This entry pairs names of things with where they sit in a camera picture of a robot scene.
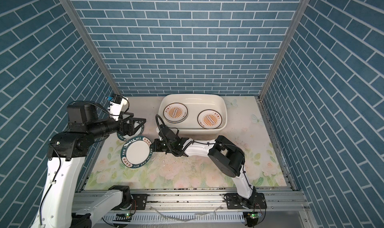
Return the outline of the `orange sunburst plate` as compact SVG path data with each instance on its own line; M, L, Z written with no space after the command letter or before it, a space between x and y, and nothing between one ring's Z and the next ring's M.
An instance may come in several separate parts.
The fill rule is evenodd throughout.
M206 109L199 113L198 124L207 130L217 129L223 121L221 114L212 109Z
M171 124L179 124L179 123L182 123L188 116L180 116L180 117L169 117L169 116L165 116L165 119L168 123L171 123Z
M182 103L171 103L165 107L163 111L163 116L176 118L180 116L188 116L188 108Z

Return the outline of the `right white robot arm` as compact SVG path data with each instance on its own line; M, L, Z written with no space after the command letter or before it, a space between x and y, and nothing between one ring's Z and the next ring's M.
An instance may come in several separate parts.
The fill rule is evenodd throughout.
M180 138L173 131L165 134L160 131L160 138L150 145L153 152L170 153L174 157L207 157L226 176L232 178L240 204L249 209L260 207L257 201L261 195L249 182L245 169L245 153L224 136L211 141L197 141Z

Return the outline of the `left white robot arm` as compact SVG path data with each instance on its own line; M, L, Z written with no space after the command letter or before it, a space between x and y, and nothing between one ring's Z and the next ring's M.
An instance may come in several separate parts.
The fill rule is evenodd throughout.
M80 171L95 140L118 133L133 136L146 119L128 117L103 120L70 118L68 130L49 142L48 173L33 228L91 228L114 208L136 210L137 202L128 186L112 186L91 205L73 212Z

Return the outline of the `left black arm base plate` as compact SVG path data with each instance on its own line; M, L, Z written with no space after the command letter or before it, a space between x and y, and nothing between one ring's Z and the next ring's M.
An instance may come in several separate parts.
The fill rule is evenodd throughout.
M128 211L143 211L146 209L148 194L131 194L131 202Z

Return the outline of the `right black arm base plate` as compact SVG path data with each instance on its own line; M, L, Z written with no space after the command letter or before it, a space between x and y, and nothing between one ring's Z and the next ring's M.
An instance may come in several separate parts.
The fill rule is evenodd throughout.
M224 195L224 200L227 205L227 209L261 209L267 208L265 195L258 192L253 192L250 198L246 199L238 195L237 193L227 193Z

